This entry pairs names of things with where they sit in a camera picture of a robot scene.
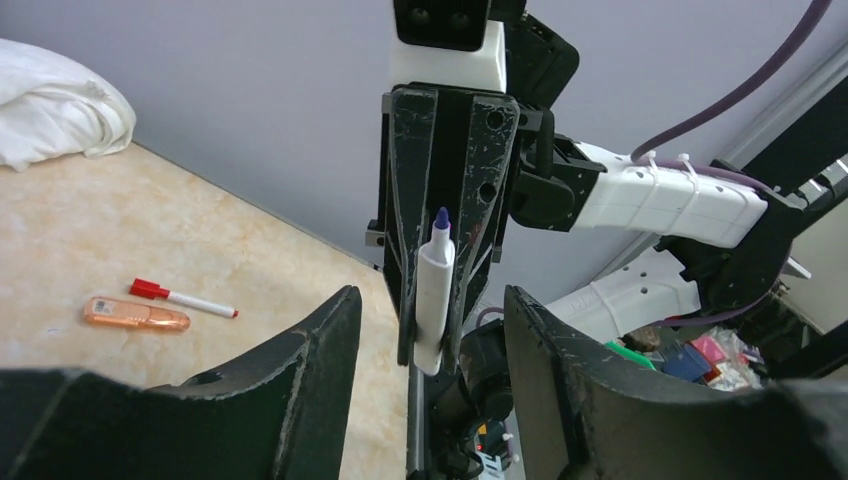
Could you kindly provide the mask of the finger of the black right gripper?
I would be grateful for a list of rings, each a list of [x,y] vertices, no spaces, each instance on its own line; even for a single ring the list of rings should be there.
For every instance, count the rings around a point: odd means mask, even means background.
[[[471,101],[459,206],[451,215],[456,258],[444,341],[447,371],[458,369],[465,324],[488,283],[493,240],[487,231],[496,216],[519,114],[520,107],[509,95],[476,95]]]
[[[417,251],[429,220],[427,196],[438,91],[402,86],[387,96],[385,157],[384,278],[395,307],[397,363],[407,366],[416,335],[414,300]]]

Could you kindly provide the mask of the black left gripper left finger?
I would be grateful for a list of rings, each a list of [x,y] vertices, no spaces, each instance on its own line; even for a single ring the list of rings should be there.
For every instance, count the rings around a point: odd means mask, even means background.
[[[5,479],[336,479],[362,318],[346,286],[186,382],[142,389],[79,368],[1,373]]]

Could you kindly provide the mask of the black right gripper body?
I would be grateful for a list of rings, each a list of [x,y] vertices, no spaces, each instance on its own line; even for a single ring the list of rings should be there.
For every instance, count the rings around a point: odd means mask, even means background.
[[[389,89],[382,98],[377,216],[367,240],[384,262],[387,96],[402,86],[438,91],[423,243],[441,207],[458,210],[476,95],[509,95],[520,107],[510,162],[487,233],[497,261],[505,223],[567,232],[591,224],[604,166],[555,130],[552,106],[574,75],[577,51],[528,14],[521,1],[397,1],[390,47]]]

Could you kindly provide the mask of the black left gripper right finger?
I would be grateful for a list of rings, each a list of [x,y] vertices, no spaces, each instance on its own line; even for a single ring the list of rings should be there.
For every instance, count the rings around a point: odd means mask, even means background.
[[[650,370],[504,295],[509,376],[529,479],[843,479],[847,386],[723,392]]]

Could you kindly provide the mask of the white purple-tip marker pen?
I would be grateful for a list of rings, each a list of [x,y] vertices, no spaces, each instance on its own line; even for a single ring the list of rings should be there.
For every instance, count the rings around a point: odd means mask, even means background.
[[[430,239],[417,252],[413,361],[427,376],[438,374],[443,358],[441,344],[447,325],[456,258],[450,230],[449,212],[441,207],[432,223]]]

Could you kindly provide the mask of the white red-cap marker pen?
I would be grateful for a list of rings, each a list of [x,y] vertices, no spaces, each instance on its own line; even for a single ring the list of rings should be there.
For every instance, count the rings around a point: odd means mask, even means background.
[[[239,316],[239,311],[232,306],[203,300],[191,295],[166,289],[157,283],[140,278],[134,279],[129,286],[128,293],[130,295],[150,300],[166,300],[224,318],[237,318]]]

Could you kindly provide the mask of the orange highlighter pen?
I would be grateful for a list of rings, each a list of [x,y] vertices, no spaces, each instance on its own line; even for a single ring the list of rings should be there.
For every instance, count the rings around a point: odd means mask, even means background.
[[[92,297],[83,309],[87,324],[125,329],[184,332],[190,318],[178,311],[108,297]]]

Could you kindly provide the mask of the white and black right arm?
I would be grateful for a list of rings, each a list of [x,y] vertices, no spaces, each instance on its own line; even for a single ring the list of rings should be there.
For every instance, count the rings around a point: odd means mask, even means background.
[[[658,235],[631,263],[553,302],[556,320],[606,343],[667,321],[712,323],[768,293],[806,213],[765,183],[656,148],[756,91],[829,9],[809,4],[742,84],[629,154],[555,130],[577,51],[522,1],[396,1],[382,98],[377,217],[367,241],[399,320],[397,361],[454,370],[464,324],[500,259],[505,222]]]

